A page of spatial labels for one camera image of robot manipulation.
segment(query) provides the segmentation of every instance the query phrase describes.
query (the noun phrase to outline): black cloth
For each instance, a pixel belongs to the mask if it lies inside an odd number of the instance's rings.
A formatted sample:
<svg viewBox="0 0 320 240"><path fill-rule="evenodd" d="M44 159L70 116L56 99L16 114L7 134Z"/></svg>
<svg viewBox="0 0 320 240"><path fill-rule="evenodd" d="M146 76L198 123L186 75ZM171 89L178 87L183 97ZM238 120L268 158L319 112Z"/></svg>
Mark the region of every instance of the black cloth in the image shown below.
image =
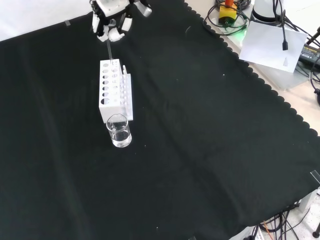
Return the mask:
<svg viewBox="0 0 320 240"><path fill-rule="evenodd" d="M227 240L318 187L319 140L180 0L133 11L132 143L99 108L88 14L0 43L0 238Z"/></svg>

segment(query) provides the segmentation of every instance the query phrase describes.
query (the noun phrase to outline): robotic arm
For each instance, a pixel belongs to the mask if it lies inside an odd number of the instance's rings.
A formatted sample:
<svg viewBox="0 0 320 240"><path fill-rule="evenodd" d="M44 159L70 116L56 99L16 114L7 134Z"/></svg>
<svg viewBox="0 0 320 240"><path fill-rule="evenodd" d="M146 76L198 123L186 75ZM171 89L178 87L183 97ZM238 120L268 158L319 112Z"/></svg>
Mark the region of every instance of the robotic arm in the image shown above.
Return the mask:
<svg viewBox="0 0 320 240"><path fill-rule="evenodd" d="M116 42L125 36L132 25L131 7L148 17L151 7L147 0L90 0L93 10L92 29L102 42Z"/></svg>

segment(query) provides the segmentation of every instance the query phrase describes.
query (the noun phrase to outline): test tube rack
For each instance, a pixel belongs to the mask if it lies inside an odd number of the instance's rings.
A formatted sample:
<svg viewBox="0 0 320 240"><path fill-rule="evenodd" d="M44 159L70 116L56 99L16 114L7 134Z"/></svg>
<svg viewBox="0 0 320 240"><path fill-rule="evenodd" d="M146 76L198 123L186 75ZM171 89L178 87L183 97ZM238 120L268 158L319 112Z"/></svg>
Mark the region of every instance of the test tube rack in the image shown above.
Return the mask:
<svg viewBox="0 0 320 240"><path fill-rule="evenodd" d="M100 61L99 109L104 123L114 114L124 115L128 121L134 119L131 75L120 60Z"/></svg>

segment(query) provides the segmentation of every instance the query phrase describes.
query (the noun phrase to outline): white paper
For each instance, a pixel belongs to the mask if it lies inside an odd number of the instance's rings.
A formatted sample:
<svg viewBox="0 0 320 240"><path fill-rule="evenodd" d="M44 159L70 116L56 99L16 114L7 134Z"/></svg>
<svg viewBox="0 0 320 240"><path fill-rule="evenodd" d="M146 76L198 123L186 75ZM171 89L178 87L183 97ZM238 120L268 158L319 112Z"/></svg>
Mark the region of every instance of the white paper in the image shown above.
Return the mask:
<svg viewBox="0 0 320 240"><path fill-rule="evenodd" d="M281 27L252 21L246 31L239 58L293 73L307 34L286 29L285 37L288 50L283 51L284 35Z"/></svg>

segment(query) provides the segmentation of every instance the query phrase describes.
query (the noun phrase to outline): cable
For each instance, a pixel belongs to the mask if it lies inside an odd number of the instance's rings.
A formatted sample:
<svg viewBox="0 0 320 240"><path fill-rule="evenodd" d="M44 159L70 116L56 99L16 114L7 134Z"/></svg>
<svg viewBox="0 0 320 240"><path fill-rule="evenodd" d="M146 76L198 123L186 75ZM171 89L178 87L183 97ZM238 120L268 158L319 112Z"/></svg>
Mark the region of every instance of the cable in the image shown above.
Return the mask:
<svg viewBox="0 0 320 240"><path fill-rule="evenodd" d="M309 213L309 211L310 211L310 208L308 209L308 211L307 211L306 214L303 216L303 218L301 219L300 222L298 222L298 223L297 223L296 225L294 225L294 226L291 226L286 232L282 233L281 236L282 236L283 234L285 234L285 233L293 230L296 226L298 226L299 224L301 224L302 221L303 221L303 220L305 219L305 217L307 216L307 214Z"/></svg>
<svg viewBox="0 0 320 240"><path fill-rule="evenodd" d="M279 2L280 2L280 10L281 10L281 25L282 25L282 33L283 33L282 50L285 51L285 50L288 50L288 42L287 42L287 40L286 40L285 19L284 19L286 13L283 12L281 1L282 1L282 0L279 0Z"/></svg>
<svg viewBox="0 0 320 240"><path fill-rule="evenodd" d="M277 224L276 224L276 216L274 216L274 229L277 228ZM277 240L277 231L274 232L275 234L275 240Z"/></svg>
<svg viewBox="0 0 320 240"><path fill-rule="evenodd" d="M305 75L306 77L309 77L309 74L303 69L303 67L302 67L299 63L297 63L296 65L303 71L303 73L302 73L302 72L300 72L298 69L296 69L296 71L297 71L298 73L300 73L300 74L302 74L302 75ZM317 75L314 75L314 76L316 76L318 79L313 78L312 80L315 81L315 82L317 82L317 83L320 83L319 77L318 77Z"/></svg>
<svg viewBox="0 0 320 240"><path fill-rule="evenodd" d="M234 7L231 7L231 6L227 6L225 4L222 4L224 3L225 1L221 1L221 0L215 0L215 5L213 5L208 13L207 13L207 16L205 17L205 19L203 20L202 22L202 25L204 26L204 28L211 34L214 34L214 35L217 35L217 36L230 36L230 35L234 35L240 31L242 31L243 29L246 29L247 28L247 23L248 23L248 17L244 14L243 10L242 9L245 9L248 7L248 5L251 4L251 0L238 0L238 1L235 1L234 4L237 6L238 9L234 8ZM215 24L212 22L212 20L210 19L209 15L216 9L216 8L219 8L220 6L223 6L223 7L226 7L226 8L229 8L229 9L233 9L237 12L237 16L236 16L236 19L235 21L241 17L243 20L244 20L244 24L240 25L240 26L232 26L232 23L231 24L227 24L227 25L218 25L218 24ZM207 26L206 26L206 20L208 20L212 25L216 26L217 28L232 28L232 29L238 29L238 30L235 30L233 32L229 32L229 33L216 33L216 32L212 32L210 31Z"/></svg>
<svg viewBox="0 0 320 240"><path fill-rule="evenodd" d="M298 235L296 234L294 228L291 226L291 224L289 223L289 221L288 221L288 219L287 219L288 215L289 215L289 212L287 212L286 217L285 217L285 215L283 215L283 217L285 218L285 221L286 221L286 222L288 223L288 225L290 226L290 228L291 228L293 234L295 235L296 239L299 240ZM285 231L284 239L285 239L285 240L287 239L287 231Z"/></svg>
<svg viewBox="0 0 320 240"><path fill-rule="evenodd" d="M312 41L314 44L316 44L320 48L320 42L317 39L315 39L311 34L309 34L307 31L303 30L301 27L293 24L287 16L284 16L284 23L297 32L299 32L299 30L301 30L302 32L308 34L308 36L311 38L307 38L307 39L309 41Z"/></svg>
<svg viewBox="0 0 320 240"><path fill-rule="evenodd" d="M266 224L266 222L265 222L265 221L263 221L263 224L264 224L264 227L265 227L265 229L266 229L266 232L269 234L269 237L271 238L271 240L274 240L274 239L272 238L272 236L271 236L271 234L270 234L269 230L268 230L268 227L267 227L267 224Z"/></svg>
<svg viewBox="0 0 320 240"><path fill-rule="evenodd" d="M316 61L313 63L312 68L311 68L310 73L309 73L309 79L310 79L310 82L311 82L312 87L313 87L314 90L315 90L315 91L314 91L315 94L320 94L320 90L315 87L315 85L314 85L314 83L313 83L313 77L312 77L312 76L314 75L313 70L314 70L317 62L319 61L319 59L320 59L320 56L319 56L319 57L316 59Z"/></svg>

